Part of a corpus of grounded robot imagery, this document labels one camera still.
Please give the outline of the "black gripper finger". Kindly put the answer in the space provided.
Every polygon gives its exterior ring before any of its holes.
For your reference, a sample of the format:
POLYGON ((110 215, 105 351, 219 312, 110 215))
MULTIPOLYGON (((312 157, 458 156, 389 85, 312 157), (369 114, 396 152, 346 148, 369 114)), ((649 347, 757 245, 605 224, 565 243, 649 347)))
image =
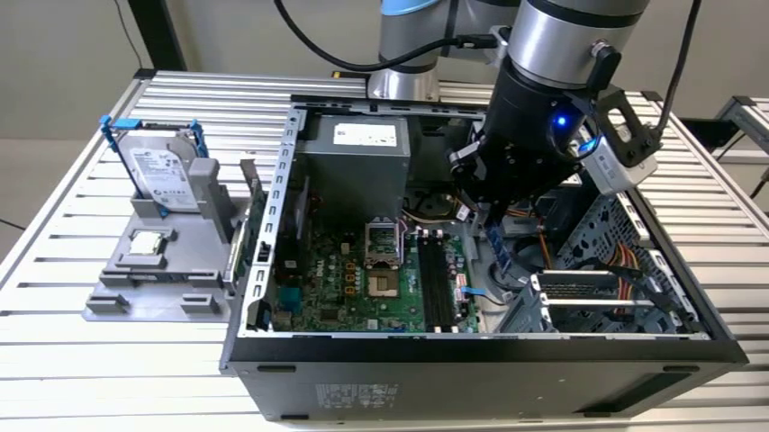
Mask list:
POLYGON ((509 209, 528 203, 527 217, 541 221, 548 218, 539 201, 561 183, 583 171, 581 164, 514 164, 505 168, 497 179, 497 224, 502 225, 509 209))
POLYGON ((486 211, 485 227, 500 224, 500 155, 493 139, 477 139, 450 154, 450 171, 462 194, 486 211))

